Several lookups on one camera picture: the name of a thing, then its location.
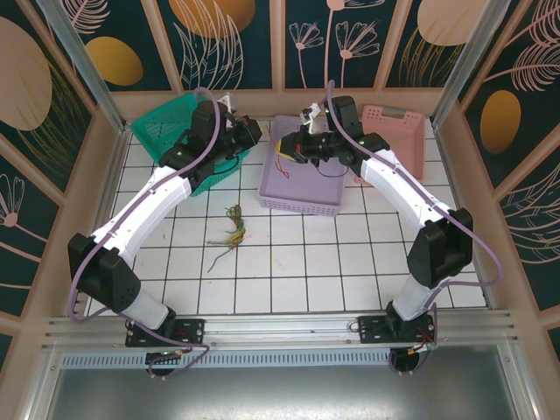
wire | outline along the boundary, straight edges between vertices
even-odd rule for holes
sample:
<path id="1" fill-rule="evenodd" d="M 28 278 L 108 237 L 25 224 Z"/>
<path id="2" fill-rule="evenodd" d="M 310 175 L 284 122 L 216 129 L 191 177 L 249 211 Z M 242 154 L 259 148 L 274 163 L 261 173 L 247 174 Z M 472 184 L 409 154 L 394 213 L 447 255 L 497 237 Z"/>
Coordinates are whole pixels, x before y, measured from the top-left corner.
<path id="1" fill-rule="evenodd" d="M 235 223 L 235 231 L 234 232 L 228 232 L 229 234 L 231 234 L 231 236 L 229 238 L 227 238 L 225 241 L 206 241 L 206 243 L 208 245 L 220 245 L 220 246 L 229 247 L 229 249 L 226 252 L 216 256 L 216 258 L 213 260 L 212 266 L 208 269 L 208 273 L 210 272 L 211 269 L 214 268 L 214 265 L 216 264 L 216 262 L 220 258 L 222 258 L 229 251 L 231 251 L 233 249 L 236 249 L 243 242 L 243 238 L 245 236 L 245 232 L 246 232 L 245 231 L 245 222 L 242 219 L 242 208 L 241 208 L 241 206 L 239 204 L 236 204 L 235 206 L 230 207 L 226 211 L 226 216 L 233 223 Z"/>
<path id="2" fill-rule="evenodd" d="M 222 175 L 222 174 L 224 174 L 224 173 L 228 173 L 229 171 L 233 170 L 233 169 L 237 166 L 237 164 L 239 164 L 239 155 L 237 155 L 237 156 L 235 157 L 235 163 L 234 163 L 234 165 L 233 165 L 231 168 L 225 169 L 225 170 L 223 170 L 223 171 L 215 172 L 215 173 L 212 174 L 212 176 L 213 176 L 213 175 Z"/>
<path id="3" fill-rule="evenodd" d="M 274 147 L 277 147 L 276 142 L 274 141 L 274 139 L 272 138 L 272 133 L 270 132 L 270 127 L 267 127 L 266 130 L 269 132 L 269 137 L 270 137 L 270 141 L 272 142 L 272 144 L 274 145 Z M 280 157 L 276 156 L 276 162 L 274 163 L 274 166 L 276 167 L 276 170 L 279 171 L 280 173 L 282 173 L 286 179 L 290 179 L 290 173 L 285 171 L 282 168 L 282 162 L 280 161 Z"/>
<path id="4" fill-rule="evenodd" d="M 334 88 L 334 80 L 330 80 L 328 85 L 327 85 L 327 90 L 326 90 L 326 100 L 328 102 L 329 109 L 334 109 L 334 107 L 333 107 L 333 88 Z M 359 151 L 365 153 L 367 156 L 370 156 L 371 158 L 377 160 L 378 162 L 381 162 L 382 164 L 386 165 L 393 173 L 397 173 L 398 175 L 400 175 L 401 178 L 407 184 L 409 184 L 409 186 L 420 197 L 422 197 L 422 199 L 426 202 L 426 204 L 428 204 L 430 206 L 430 208 L 433 208 L 434 211 L 436 211 L 436 213 L 438 213 L 442 217 L 445 217 L 450 223 L 455 225 L 458 229 L 460 229 L 465 234 L 469 235 L 476 243 L 478 243 L 490 255 L 490 257 L 493 259 L 494 263 L 496 264 L 496 268 L 498 269 L 498 274 L 497 274 L 496 278 L 494 280 L 490 281 L 490 282 L 471 283 L 471 282 L 461 282 L 461 281 L 458 281 L 458 280 L 450 280 L 448 282 L 445 282 L 443 287 L 441 287 L 441 288 L 437 287 L 433 291 L 433 293 L 430 295 L 430 297 L 428 298 L 426 303 L 424 304 L 423 309 L 425 311 L 428 311 L 428 308 L 430 308 L 431 303 L 434 302 L 438 293 L 441 292 L 445 287 L 449 287 L 449 286 L 453 286 L 453 285 L 454 286 L 468 286 L 468 287 L 491 287 L 491 286 L 494 286 L 497 283 L 501 282 L 501 280 L 503 279 L 503 267 L 501 265 L 500 259 L 480 237 L 478 237 L 471 229 L 469 229 L 466 226 L 463 226 L 461 223 L 459 223 L 457 220 L 455 220 L 454 217 L 452 217 L 445 210 L 440 208 L 437 203 L 432 201 L 430 199 L 430 197 L 428 195 L 426 195 L 426 193 L 423 191 L 421 186 L 417 185 L 417 181 L 406 170 L 404 170 L 401 166 L 396 165 L 396 164 L 392 164 L 391 162 L 389 162 L 384 157 L 379 156 L 379 155 L 373 153 L 371 150 L 366 149 L 361 144 L 356 142 L 353 138 L 351 138 L 348 135 L 348 133 L 346 133 L 346 131 L 344 130 L 342 125 L 340 124 L 339 119 L 336 116 L 335 112 L 331 113 L 331 118 L 332 118 L 332 121 L 334 122 L 334 125 L 336 126 L 337 130 L 340 132 L 340 134 L 348 142 L 350 142 L 350 144 L 352 146 L 354 146 Z"/>
<path id="5" fill-rule="evenodd" d="M 180 170 L 175 171 L 175 172 L 169 174 L 168 176 L 160 179 L 157 183 L 155 183 L 152 186 L 152 188 L 150 190 L 146 191 L 144 194 L 137 197 L 132 203 L 130 203 L 130 206 L 128 207 L 128 209 L 125 212 L 123 212 L 122 216 L 115 222 L 113 227 L 107 232 L 107 234 L 105 234 L 105 236 L 103 238 L 100 239 L 100 241 L 92 248 L 92 250 L 89 251 L 89 253 L 83 259 L 80 266 L 76 270 L 76 273 L 73 276 L 72 284 L 70 286 L 70 291 L 68 293 L 68 299 L 66 301 L 66 312 L 68 314 L 68 317 L 73 322 L 75 322 L 77 324 L 86 323 L 86 322 L 94 319 L 95 317 L 99 316 L 99 314 L 108 310 L 108 308 L 102 308 L 99 311 L 96 311 L 92 315 L 89 315 L 85 318 L 78 318 L 74 314 L 74 301 L 75 301 L 75 299 L 78 295 L 78 290 L 77 290 L 78 282 L 81 280 L 81 276 L 83 275 L 86 267 L 92 261 L 94 256 L 103 248 L 103 245 L 105 245 L 111 237 L 117 235 L 117 230 L 119 229 L 119 227 L 129 218 L 129 216 L 138 208 L 138 206 L 140 206 L 140 204 L 142 204 L 144 202 L 144 200 L 146 200 L 152 194 L 157 193 L 159 187 L 161 187 L 163 184 L 165 184 L 170 179 L 174 179 L 178 176 L 181 176 L 182 174 L 190 171 L 193 167 L 198 165 L 208 155 L 208 153 L 210 153 L 210 150 L 216 144 L 216 141 L 218 140 L 218 134 L 220 133 L 220 109 L 218 108 L 218 102 L 214 98 L 214 95 L 212 94 L 212 92 L 210 92 L 205 87 L 197 87 L 196 89 L 194 89 L 193 94 L 195 95 L 195 97 L 198 97 L 198 95 L 200 93 L 204 93 L 204 94 L 206 94 L 210 97 L 210 100 L 212 101 L 212 104 L 213 104 L 213 110 L 214 110 L 214 113 L 215 113 L 213 134 L 212 134 L 212 138 L 210 139 L 210 142 L 208 143 L 208 146 L 190 164 L 188 164 L 184 168 L 181 168 Z M 129 322 L 134 322 L 134 320 L 132 318 L 124 315 L 123 313 L 118 313 L 118 315 L 120 315 L 124 319 L 128 320 Z M 143 331 L 148 333 L 150 336 L 154 337 L 155 339 L 158 339 L 158 340 L 163 341 L 163 342 L 168 343 L 168 344 L 172 344 L 174 346 L 185 347 L 185 343 L 180 342 L 180 341 L 176 341 L 176 340 L 173 340 L 173 339 L 167 339 L 166 337 L 164 337 L 162 335 L 159 335 L 156 332 L 153 332 L 150 328 L 143 325 L 142 323 L 136 322 L 135 324 L 139 328 L 141 328 Z M 193 364 L 197 363 L 202 357 L 204 357 L 210 351 L 210 347 L 206 344 L 191 343 L 190 347 L 203 348 L 204 351 L 200 355 L 195 357 L 188 365 L 186 365 L 186 367 L 183 367 L 179 370 L 174 370 L 173 372 L 171 372 L 167 376 L 162 376 L 161 377 L 162 381 L 165 380 L 165 377 L 174 376 L 175 374 L 186 371 L 188 368 L 190 368 Z M 149 371 L 151 372 L 151 366 L 153 366 L 154 362 L 156 362 L 158 360 L 164 360 L 164 359 L 165 358 L 163 358 L 163 359 L 162 358 L 157 358 L 157 359 L 153 360 L 152 363 L 150 364 Z"/>
<path id="6" fill-rule="evenodd" d="M 318 166 L 315 166 L 315 168 L 317 169 L 317 172 L 320 173 L 322 176 L 324 176 L 325 178 L 342 178 L 344 177 L 347 173 L 348 170 L 350 169 L 348 166 L 346 167 L 346 172 L 341 173 L 340 175 L 326 175 L 323 172 L 321 172 L 321 170 L 319 169 Z"/>

metal mounting plate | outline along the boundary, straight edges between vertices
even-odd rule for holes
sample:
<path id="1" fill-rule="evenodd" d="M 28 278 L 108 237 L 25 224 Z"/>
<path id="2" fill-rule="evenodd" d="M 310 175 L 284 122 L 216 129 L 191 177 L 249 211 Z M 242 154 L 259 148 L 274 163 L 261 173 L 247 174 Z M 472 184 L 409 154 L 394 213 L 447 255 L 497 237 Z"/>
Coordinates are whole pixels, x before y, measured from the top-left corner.
<path id="1" fill-rule="evenodd" d="M 175 332 L 170 337 L 171 340 L 182 341 L 187 346 L 188 343 L 202 344 L 204 339 L 204 319 L 177 319 L 175 322 Z M 126 347 L 168 347 L 169 345 L 151 337 L 136 325 L 127 327 Z"/>
<path id="2" fill-rule="evenodd" d="M 389 330 L 385 316 L 358 317 L 358 331 L 361 344 L 393 344 L 423 342 L 422 332 L 434 340 L 433 318 L 424 314 L 404 324 L 401 334 L 395 337 Z"/>

black cable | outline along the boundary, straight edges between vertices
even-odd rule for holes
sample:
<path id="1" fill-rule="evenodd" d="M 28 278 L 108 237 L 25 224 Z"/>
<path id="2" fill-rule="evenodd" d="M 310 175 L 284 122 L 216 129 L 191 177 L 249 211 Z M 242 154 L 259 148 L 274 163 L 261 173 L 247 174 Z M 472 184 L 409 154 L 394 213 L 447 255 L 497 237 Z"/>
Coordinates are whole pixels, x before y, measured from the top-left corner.
<path id="1" fill-rule="evenodd" d="M 212 175 L 221 175 L 223 173 L 227 173 L 227 172 L 231 171 L 232 169 L 234 169 L 237 166 L 237 164 L 239 164 L 239 156 L 235 157 L 235 164 L 231 168 L 226 169 L 224 171 L 219 171 L 219 172 L 213 173 Z"/>
<path id="2" fill-rule="evenodd" d="M 346 172 L 340 174 L 340 175 L 326 175 L 323 172 L 321 172 L 321 170 L 319 169 L 318 166 L 315 166 L 315 169 L 317 169 L 317 172 L 320 173 L 322 176 L 324 176 L 325 178 L 342 178 L 344 177 L 347 173 L 348 170 L 350 169 L 348 166 L 346 167 Z"/>

green basket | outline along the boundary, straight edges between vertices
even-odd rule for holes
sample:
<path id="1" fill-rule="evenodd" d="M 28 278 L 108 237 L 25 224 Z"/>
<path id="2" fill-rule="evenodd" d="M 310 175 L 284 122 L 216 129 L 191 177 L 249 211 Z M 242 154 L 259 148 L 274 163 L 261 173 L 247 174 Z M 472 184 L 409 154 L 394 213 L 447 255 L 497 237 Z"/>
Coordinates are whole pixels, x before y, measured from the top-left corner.
<path id="1" fill-rule="evenodd" d="M 191 117 L 197 106 L 194 94 L 185 94 L 135 120 L 132 123 L 132 132 L 151 158 L 159 162 L 164 153 L 173 147 L 181 133 L 191 128 Z M 203 193 L 238 171 L 242 160 L 248 154 L 249 150 L 246 150 L 239 155 L 239 161 L 226 160 L 216 164 L 215 171 L 219 175 L 206 178 L 191 195 L 195 197 Z"/>

pink plastic basket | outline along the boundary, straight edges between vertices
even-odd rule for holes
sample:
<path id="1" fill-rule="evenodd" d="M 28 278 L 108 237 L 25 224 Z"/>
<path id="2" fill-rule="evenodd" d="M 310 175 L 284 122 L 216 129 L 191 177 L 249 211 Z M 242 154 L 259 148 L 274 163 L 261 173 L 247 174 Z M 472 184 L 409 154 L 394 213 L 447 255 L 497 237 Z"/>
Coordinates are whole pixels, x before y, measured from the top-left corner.
<path id="1" fill-rule="evenodd" d="M 364 133 L 383 137 L 418 180 L 424 179 L 424 120 L 417 112 L 376 105 L 366 105 L 361 116 Z"/>

